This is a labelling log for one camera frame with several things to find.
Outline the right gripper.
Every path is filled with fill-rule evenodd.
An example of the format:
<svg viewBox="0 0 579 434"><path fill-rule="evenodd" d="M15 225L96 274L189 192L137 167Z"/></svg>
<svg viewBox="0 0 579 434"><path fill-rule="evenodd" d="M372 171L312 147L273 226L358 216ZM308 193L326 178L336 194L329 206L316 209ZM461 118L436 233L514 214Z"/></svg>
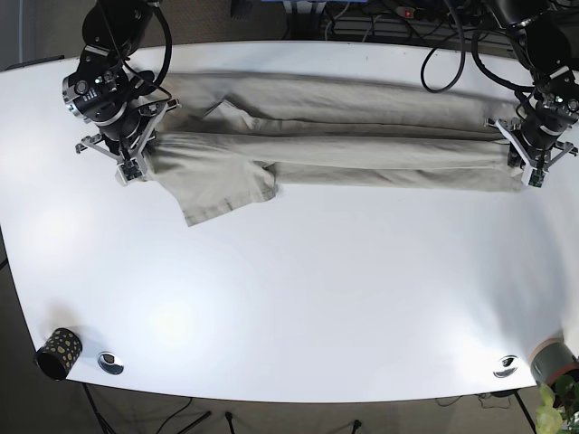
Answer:
<svg viewBox="0 0 579 434"><path fill-rule="evenodd" d="M99 126L99 133L84 137L75 146L79 155L92 149L112 159L118 181L126 186L147 177L148 165L144 153L157 138L156 128L167 112L180 107L177 99L131 104L119 118Z"/></svg>

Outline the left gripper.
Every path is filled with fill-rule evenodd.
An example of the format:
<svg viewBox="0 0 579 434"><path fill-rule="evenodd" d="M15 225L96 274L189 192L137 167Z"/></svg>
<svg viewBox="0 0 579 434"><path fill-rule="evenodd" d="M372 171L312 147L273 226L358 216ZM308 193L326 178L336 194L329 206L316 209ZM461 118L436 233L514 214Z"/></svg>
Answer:
<svg viewBox="0 0 579 434"><path fill-rule="evenodd" d="M578 156L578 148L559 139L554 131L531 120L487 119L508 142L508 167L521 173L524 186L541 188L553 166L566 155Z"/></svg>

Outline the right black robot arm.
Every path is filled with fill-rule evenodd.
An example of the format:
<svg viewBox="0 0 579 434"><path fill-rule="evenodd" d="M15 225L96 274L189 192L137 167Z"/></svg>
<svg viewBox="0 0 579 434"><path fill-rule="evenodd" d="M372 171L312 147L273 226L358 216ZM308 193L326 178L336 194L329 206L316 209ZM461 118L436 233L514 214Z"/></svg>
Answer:
<svg viewBox="0 0 579 434"><path fill-rule="evenodd" d="M124 185L147 177L145 151L157 138L163 116L179 107L162 87L173 42L160 5L159 1L98 1L83 22L85 47L78 68L62 81L66 108L99 129L98 134L83 138L75 151L90 148L113 159ZM152 18L160 23L165 39L161 69L135 71L128 61Z"/></svg>

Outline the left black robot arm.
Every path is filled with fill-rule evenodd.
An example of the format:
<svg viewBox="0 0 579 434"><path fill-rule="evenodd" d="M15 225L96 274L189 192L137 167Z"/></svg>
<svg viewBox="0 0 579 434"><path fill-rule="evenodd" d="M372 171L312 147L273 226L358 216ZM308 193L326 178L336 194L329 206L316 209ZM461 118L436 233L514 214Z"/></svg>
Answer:
<svg viewBox="0 0 579 434"><path fill-rule="evenodd" d="M474 186L481 191L516 191L523 186L540 188L547 174L563 156L577 156L576 145L561 139L578 122L578 70L576 43L557 21L558 10L547 1L484 1L482 7L493 16L491 25L465 27L458 7L446 2L460 41L456 74L444 87L452 89L462 76L466 58L474 60L489 80L511 90L518 100L516 118L490 118L489 126L503 138L506 155L498 165L481 167L481 179ZM482 33L507 38L519 63L529 72L532 83L519 85L486 67L479 56Z"/></svg>

